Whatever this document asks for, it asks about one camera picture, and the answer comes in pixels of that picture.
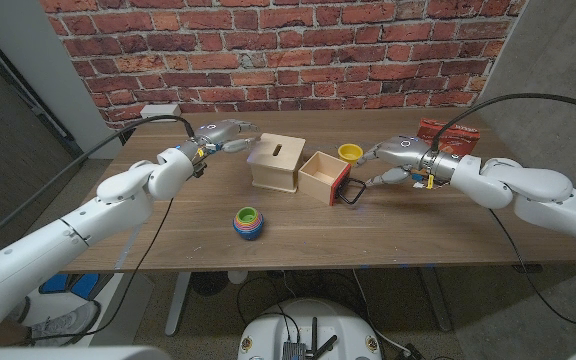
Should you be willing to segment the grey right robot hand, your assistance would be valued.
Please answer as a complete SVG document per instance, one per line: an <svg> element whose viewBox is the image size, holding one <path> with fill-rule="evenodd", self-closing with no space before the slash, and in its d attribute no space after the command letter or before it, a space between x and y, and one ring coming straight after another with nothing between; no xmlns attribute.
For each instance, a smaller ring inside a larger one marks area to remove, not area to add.
<svg viewBox="0 0 576 360"><path fill-rule="evenodd" d="M412 170L425 170L435 180L449 182L462 157L439 151L415 137L394 136L380 142L358 158L355 165L362 166L369 160L380 159L392 168L366 182L367 186L401 183Z"/></svg>

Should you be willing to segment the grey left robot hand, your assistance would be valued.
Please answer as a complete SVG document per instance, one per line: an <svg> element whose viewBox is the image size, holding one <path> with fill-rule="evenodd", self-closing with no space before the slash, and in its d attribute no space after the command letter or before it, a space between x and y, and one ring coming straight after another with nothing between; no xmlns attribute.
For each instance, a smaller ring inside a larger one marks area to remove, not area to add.
<svg viewBox="0 0 576 360"><path fill-rule="evenodd" d="M216 153L235 153L254 146L260 139L259 127L253 123L227 119L199 127L194 135L183 142L178 149L192 162L193 176L203 175L204 160Z"/></svg>

